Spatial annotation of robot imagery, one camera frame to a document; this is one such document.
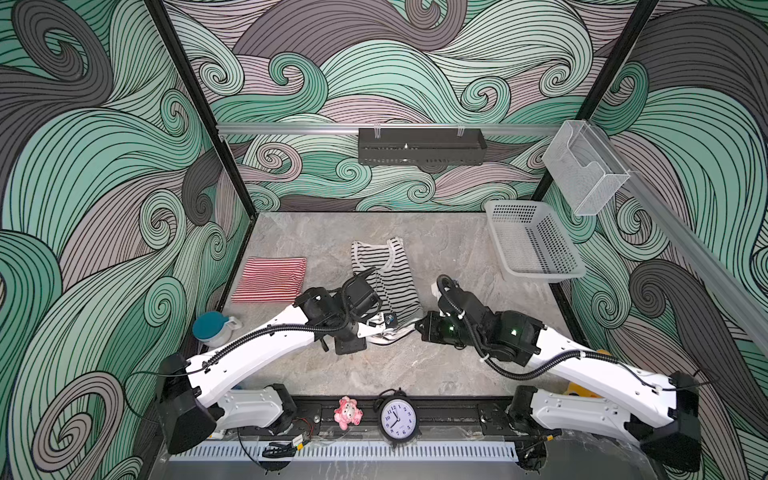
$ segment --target patterned wallpaper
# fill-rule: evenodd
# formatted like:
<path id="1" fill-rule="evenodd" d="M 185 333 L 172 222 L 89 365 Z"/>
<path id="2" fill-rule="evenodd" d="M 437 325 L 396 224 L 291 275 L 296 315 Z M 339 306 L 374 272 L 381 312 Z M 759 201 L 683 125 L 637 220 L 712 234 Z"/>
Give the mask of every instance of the patterned wallpaper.
<path id="1" fill-rule="evenodd" d="M 0 2 L 3 478 L 136 478 L 248 218 L 143 0 Z"/>
<path id="2" fill-rule="evenodd" d="M 663 2 L 662 12 L 695 0 Z M 536 123 L 573 118 L 635 2 L 165 0 L 219 122 Z M 355 137 L 230 136 L 260 210 L 478 211 L 530 196 L 549 138 L 487 164 L 362 167 Z"/>
<path id="3" fill-rule="evenodd" d="M 594 116 L 680 220 L 768 310 L 768 2 L 723 1 L 650 20 Z M 768 359 L 619 191 L 596 217 L 545 198 L 588 265 L 566 283 L 594 348 L 659 372 L 703 369 L 704 456 L 692 475 L 768 475 Z"/>

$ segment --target alarm clock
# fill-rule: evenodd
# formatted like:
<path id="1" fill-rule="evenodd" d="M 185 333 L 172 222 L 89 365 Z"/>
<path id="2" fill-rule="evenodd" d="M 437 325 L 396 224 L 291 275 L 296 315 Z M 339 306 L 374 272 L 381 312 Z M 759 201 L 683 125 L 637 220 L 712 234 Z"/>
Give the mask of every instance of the alarm clock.
<path id="1" fill-rule="evenodd" d="M 393 444 L 405 443 L 419 434 L 416 408 L 402 390 L 397 390 L 380 402 L 379 430 Z"/>

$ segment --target robotic arm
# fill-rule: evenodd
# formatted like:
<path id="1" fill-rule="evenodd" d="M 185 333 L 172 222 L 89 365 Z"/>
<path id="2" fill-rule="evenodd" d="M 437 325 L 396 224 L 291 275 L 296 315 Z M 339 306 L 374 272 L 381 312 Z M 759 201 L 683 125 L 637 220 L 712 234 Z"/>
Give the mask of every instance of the robotic arm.
<path id="1" fill-rule="evenodd" d="M 282 385 L 258 391 L 230 389 L 316 340 L 327 351 L 325 335 L 334 337 L 339 355 L 366 348 L 367 336 L 386 331 L 380 315 L 366 315 L 379 302 L 365 280 L 370 273 L 347 280 L 334 295 L 322 287 L 310 288 L 273 319 L 218 349 L 189 359 L 178 353 L 168 356 L 158 370 L 155 393 L 169 453 L 194 447 L 215 429 L 255 425 L 273 434 L 283 431 L 295 406 Z M 481 361 L 510 379 L 526 381 L 552 371 L 602 396 L 563 396 L 519 386 L 508 411 L 515 429 L 606 435 L 639 445 L 666 465 L 698 470 L 698 394 L 691 376 L 665 376 L 624 365 L 523 313 L 494 313 L 447 276 L 438 277 L 435 288 L 440 311 L 417 323 L 422 340 L 472 346 Z M 494 359 L 533 370 L 508 372 Z"/>

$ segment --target teal lid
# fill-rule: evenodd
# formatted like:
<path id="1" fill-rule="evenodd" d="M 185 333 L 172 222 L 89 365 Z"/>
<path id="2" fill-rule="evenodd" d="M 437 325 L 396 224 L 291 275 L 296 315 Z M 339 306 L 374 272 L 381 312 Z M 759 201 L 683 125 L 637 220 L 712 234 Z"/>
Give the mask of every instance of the teal lid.
<path id="1" fill-rule="evenodd" d="M 198 340 L 209 340 L 219 334 L 229 319 L 219 312 L 207 312 L 197 317 L 192 325 L 192 335 Z"/>

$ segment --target clock face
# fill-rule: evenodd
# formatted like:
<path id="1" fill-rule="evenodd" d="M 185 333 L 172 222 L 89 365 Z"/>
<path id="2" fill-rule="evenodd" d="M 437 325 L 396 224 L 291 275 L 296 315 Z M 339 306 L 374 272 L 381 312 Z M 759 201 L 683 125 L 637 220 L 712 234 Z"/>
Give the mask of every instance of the clock face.
<path id="1" fill-rule="evenodd" d="M 416 412 L 405 400 L 390 400 L 382 409 L 382 428 L 384 433 L 392 439 L 407 439 L 415 432 L 416 423 Z"/>

